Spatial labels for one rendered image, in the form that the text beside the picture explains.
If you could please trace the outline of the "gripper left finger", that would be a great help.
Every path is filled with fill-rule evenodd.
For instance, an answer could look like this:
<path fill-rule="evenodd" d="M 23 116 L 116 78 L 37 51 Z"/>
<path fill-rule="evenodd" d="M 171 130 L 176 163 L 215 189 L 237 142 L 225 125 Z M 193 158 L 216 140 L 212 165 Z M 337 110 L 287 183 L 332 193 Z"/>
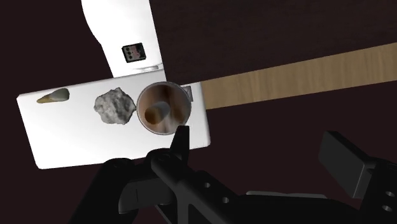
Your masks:
<path fill-rule="evenodd" d="M 188 167 L 189 133 L 178 127 L 170 148 L 150 151 L 142 164 L 103 163 L 69 224 L 133 224 L 138 210 L 152 205 L 171 224 L 238 224 L 236 194 Z"/>

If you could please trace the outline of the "grey rock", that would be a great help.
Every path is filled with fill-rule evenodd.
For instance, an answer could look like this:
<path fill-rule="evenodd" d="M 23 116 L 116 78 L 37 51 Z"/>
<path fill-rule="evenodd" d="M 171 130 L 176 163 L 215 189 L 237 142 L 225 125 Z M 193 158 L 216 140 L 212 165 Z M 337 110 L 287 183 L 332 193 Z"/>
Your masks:
<path fill-rule="evenodd" d="M 134 100 L 120 87 L 98 96 L 94 102 L 94 111 L 106 124 L 125 125 L 136 109 Z"/>

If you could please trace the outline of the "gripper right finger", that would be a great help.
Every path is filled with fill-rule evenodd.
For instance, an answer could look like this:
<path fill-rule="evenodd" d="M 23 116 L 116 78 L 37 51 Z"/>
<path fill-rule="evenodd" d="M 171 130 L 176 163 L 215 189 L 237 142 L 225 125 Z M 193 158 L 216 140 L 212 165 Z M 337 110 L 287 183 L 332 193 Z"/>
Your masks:
<path fill-rule="evenodd" d="M 319 161 L 353 199 L 358 224 L 397 224 L 397 164 L 371 157 L 337 131 L 323 134 Z"/>

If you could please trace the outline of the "brown wooden cup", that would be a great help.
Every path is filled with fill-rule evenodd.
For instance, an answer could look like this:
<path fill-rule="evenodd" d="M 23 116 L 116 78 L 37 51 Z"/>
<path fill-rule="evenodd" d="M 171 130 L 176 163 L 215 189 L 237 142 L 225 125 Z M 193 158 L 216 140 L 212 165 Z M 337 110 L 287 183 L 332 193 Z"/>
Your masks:
<path fill-rule="evenodd" d="M 150 84 L 137 99 L 137 116 L 142 125 L 158 135 L 171 135 L 185 125 L 192 112 L 187 91 L 172 82 Z"/>

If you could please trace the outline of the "grey yellow cone shell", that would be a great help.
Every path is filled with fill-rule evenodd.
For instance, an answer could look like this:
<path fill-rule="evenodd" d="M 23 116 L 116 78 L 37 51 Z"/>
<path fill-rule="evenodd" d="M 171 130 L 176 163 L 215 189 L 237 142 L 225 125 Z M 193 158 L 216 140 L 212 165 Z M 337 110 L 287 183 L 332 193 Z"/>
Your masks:
<path fill-rule="evenodd" d="M 39 104 L 49 103 L 49 102 L 63 102 L 69 100 L 70 93 L 66 88 L 60 88 L 53 91 L 50 94 L 46 94 L 39 98 L 36 102 Z"/>

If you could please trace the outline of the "white toilet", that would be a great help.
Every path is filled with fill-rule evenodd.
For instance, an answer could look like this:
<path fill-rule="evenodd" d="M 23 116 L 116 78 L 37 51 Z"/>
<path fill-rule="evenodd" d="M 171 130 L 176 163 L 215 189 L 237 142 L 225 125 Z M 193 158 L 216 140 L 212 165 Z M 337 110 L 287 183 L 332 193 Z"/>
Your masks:
<path fill-rule="evenodd" d="M 150 84 L 165 81 L 150 0 L 81 0 L 81 6 L 113 76 L 68 86 L 70 97 L 64 102 L 39 103 L 45 91 L 17 97 L 40 169 L 142 158 L 172 141 L 170 135 L 147 130 L 136 115 L 125 125 L 106 124 L 94 109 L 95 99 L 112 89 L 137 99 Z"/>

